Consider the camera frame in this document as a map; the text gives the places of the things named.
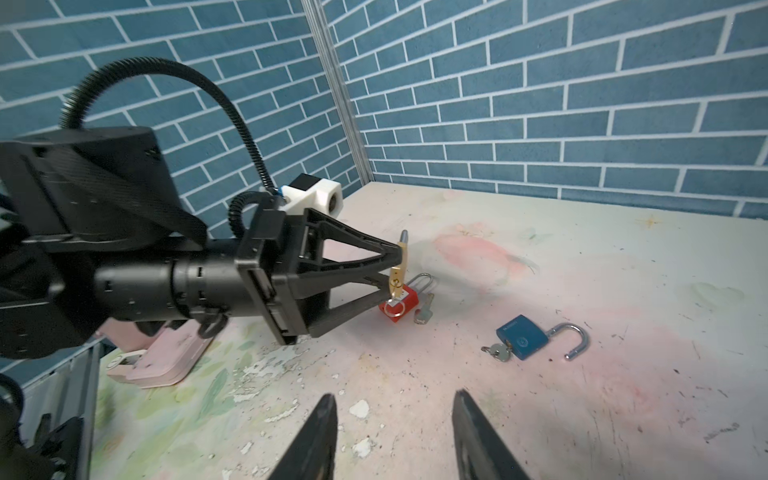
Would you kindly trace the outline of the pink pencil case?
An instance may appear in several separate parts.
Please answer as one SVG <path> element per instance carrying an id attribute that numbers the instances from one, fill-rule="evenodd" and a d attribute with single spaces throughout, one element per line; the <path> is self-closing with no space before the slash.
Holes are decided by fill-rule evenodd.
<path id="1" fill-rule="evenodd" d="M 190 320 L 177 329 L 166 324 L 153 335 L 137 324 L 109 319 L 97 331 L 119 350 L 106 367 L 112 380 L 142 389 L 167 387 L 185 379 L 212 343 L 198 335 L 200 324 Z"/>

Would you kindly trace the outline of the blue padlock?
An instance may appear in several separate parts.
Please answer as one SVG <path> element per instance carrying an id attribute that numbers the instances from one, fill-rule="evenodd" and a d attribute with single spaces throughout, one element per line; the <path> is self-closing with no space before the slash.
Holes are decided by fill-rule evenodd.
<path id="1" fill-rule="evenodd" d="M 524 315 L 518 315 L 499 327 L 496 330 L 498 342 L 483 346 L 481 351 L 500 362 L 507 362 L 512 357 L 524 361 L 544 348 L 553 337 L 565 331 L 573 331 L 580 337 L 579 344 L 564 354 L 565 360 L 573 361 L 591 345 L 590 336 L 582 327 L 563 322 L 543 330 Z"/>

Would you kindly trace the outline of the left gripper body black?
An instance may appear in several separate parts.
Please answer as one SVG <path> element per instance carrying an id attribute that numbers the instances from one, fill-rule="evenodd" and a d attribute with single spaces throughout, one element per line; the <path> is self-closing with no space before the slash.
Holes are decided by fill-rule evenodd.
<path id="1" fill-rule="evenodd" d="M 258 204 L 235 257 L 257 312 L 282 345 L 308 335 L 329 309 L 330 290 L 311 293 L 298 273 L 306 232 L 303 217 Z"/>

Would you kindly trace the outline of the large brass padlock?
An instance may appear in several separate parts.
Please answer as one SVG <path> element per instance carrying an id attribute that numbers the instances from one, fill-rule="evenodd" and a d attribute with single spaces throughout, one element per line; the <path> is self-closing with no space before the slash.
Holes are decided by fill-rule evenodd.
<path id="1" fill-rule="evenodd" d="M 408 231 L 403 230 L 398 241 L 402 258 L 398 265 L 391 268 L 389 274 L 390 299 L 384 304 L 384 313 L 393 321 L 397 321 L 403 315 L 405 311 L 404 298 L 408 295 L 408 292 L 405 289 L 405 276 L 408 264 L 408 240 Z"/>

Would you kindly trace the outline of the red padlock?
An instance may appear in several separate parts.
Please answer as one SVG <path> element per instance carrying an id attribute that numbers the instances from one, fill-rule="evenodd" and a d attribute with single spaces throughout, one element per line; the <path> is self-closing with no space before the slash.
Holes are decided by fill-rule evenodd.
<path id="1" fill-rule="evenodd" d="M 421 303 L 421 297 L 426 295 L 437 281 L 438 279 L 430 273 L 419 273 L 406 282 L 399 295 L 381 303 L 378 308 L 386 318 L 397 323 Z"/>

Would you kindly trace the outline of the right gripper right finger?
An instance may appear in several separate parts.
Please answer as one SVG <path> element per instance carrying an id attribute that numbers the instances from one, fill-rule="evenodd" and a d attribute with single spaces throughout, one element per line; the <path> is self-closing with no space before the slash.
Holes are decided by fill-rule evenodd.
<path id="1" fill-rule="evenodd" d="M 529 480 L 467 390 L 455 393 L 451 418 L 459 479 Z"/>

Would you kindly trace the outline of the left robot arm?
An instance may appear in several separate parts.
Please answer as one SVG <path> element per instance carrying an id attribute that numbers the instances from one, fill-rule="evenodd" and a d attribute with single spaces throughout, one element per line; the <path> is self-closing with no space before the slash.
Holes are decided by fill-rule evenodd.
<path id="1" fill-rule="evenodd" d="M 167 75 L 217 102 L 262 187 L 237 194 L 231 237 L 212 240 L 182 206 L 154 131 L 85 128 L 91 105 L 133 77 Z M 337 183 L 300 174 L 277 187 L 245 121 L 197 70 L 135 57 L 88 75 L 57 130 L 1 146 L 1 354 L 51 355 L 110 319 L 147 336 L 196 322 L 203 339 L 233 317 L 263 318 L 278 342 L 320 337 L 392 294 L 402 246 L 338 219 Z"/>

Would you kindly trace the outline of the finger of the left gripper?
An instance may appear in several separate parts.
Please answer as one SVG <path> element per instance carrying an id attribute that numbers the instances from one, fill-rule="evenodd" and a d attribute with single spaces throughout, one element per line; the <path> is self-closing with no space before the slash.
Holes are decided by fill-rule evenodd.
<path id="1" fill-rule="evenodd" d="M 382 273 L 341 276 L 328 272 L 275 276 L 275 336 L 319 338 L 358 315 L 377 307 L 390 297 L 388 277 Z M 332 290 L 345 285 L 362 285 L 372 290 L 340 303 Z"/>
<path id="2" fill-rule="evenodd" d="M 324 257 L 324 243 L 334 241 L 372 255 L 359 260 L 336 261 Z M 352 282 L 399 265 L 402 248 L 391 242 L 355 230 L 335 218 L 308 208 L 305 210 L 305 274 Z"/>

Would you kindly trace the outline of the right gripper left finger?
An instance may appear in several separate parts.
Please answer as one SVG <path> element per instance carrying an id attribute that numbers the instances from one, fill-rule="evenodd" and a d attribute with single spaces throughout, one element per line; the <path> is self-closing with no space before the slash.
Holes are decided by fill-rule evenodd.
<path id="1" fill-rule="evenodd" d="M 338 436 L 337 404 L 324 394 L 273 469 L 269 480 L 334 478 Z"/>

